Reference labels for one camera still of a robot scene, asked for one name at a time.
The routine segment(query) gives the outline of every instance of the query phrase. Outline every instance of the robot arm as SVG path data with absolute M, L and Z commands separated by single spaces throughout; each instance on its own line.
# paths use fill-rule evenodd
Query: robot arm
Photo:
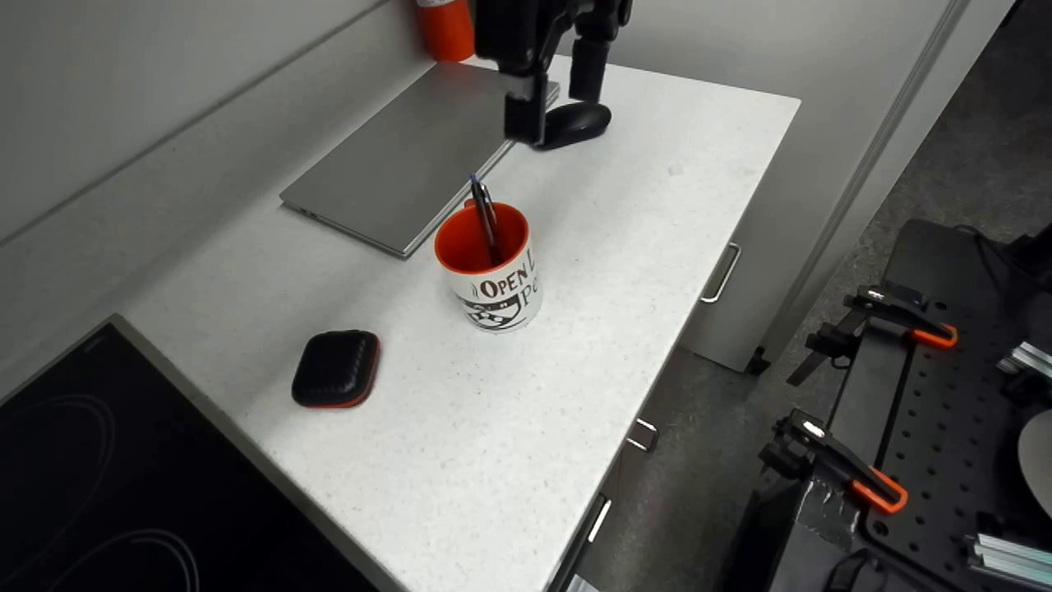
M 607 45 L 631 17 L 631 0 L 476 0 L 476 53 L 511 80 L 502 131 L 532 149 L 596 137 L 613 111 L 597 104 Z M 547 111 L 550 65 L 562 33 L 576 25 L 576 104 Z

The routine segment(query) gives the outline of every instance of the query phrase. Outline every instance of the white wall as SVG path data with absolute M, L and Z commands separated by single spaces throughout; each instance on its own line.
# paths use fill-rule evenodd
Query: white wall
M 781 306 L 780 323 L 769 327 L 765 344 L 781 347 L 795 324 L 805 319 L 811 303 L 820 299 L 824 278 L 841 262 L 845 252 L 856 250 L 869 222 L 876 220 L 884 196 L 893 189 L 898 178 L 918 155 L 921 141 L 931 135 L 935 120 L 954 97 L 956 84 L 967 80 L 1006 14 L 1016 7 L 1016 0 L 969 0 L 954 30 L 947 33 L 947 45 L 924 74 L 924 84 L 918 87 L 913 103 L 902 104 L 898 124 L 891 135 L 877 145 L 876 163 L 857 173 L 857 188 L 850 189 L 850 201 L 845 201 L 834 215 L 834 222 L 824 229 L 821 246 L 811 252 L 811 267 L 805 276 L 798 276 L 792 299 Z
M 3 0 L 0 242 L 377 0 Z
M 834 222 L 856 201 L 857 173 L 876 163 L 876 150 L 893 131 L 902 104 L 913 103 L 931 62 L 942 45 L 951 53 L 969 45 L 956 37 L 947 40 L 947 30 L 981 3 L 993 7 L 972 24 L 976 37 L 986 37 L 1008 0 L 637 3 L 633 24 L 615 50 L 617 62 L 803 97 L 752 211 L 735 229 L 742 257 L 723 299 L 699 306 L 684 327 L 689 352 L 729 368 L 745 368 L 755 344 L 776 356 L 769 327 L 792 324 L 780 308 L 824 252 Z
M 377 3 L 3 240 L 0 398 L 107 319 L 165 261 L 293 185 L 426 68 L 412 3 Z

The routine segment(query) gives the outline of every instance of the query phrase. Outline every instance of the floor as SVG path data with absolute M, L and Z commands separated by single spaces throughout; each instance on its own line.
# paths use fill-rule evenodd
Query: floor
M 709 592 L 758 477 L 755 450 L 788 406 L 821 412 L 841 376 L 820 368 L 788 389 L 803 337 L 841 317 L 850 286 L 876 283 L 905 220 L 969 222 L 993 240 L 1052 220 L 1052 3 L 1024 0 L 988 41 L 921 155 L 834 270 L 792 347 L 758 377 L 674 352 L 656 381 L 661 446 L 621 454 L 615 509 L 583 574 L 602 592 Z

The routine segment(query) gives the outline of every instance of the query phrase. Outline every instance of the white countertop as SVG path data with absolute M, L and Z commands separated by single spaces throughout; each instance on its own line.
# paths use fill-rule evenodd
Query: white countertop
M 535 229 L 526 324 L 469 324 L 430 240 L 392 261 L 282 211 L 278 188 L 123 312 L 400 585 L 535 592 L 795 116 L 795 97 L 617 65 L 606 103 L 606 137 L 512 149 L 485 178 Z M 356 412 L 288 398 L 325 327 L 381 334 Z

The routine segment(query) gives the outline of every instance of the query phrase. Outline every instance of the white mug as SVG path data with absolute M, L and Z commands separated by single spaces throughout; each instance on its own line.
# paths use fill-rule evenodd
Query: white mug
M 492 202 L 499 261 L 485 250 L 472 206 L 461 206 L 433 235 L 433 257 L 461 308 L 482 327 L 511 327 L 539 306 L 532 240 L 526 217 L 511 202 Z

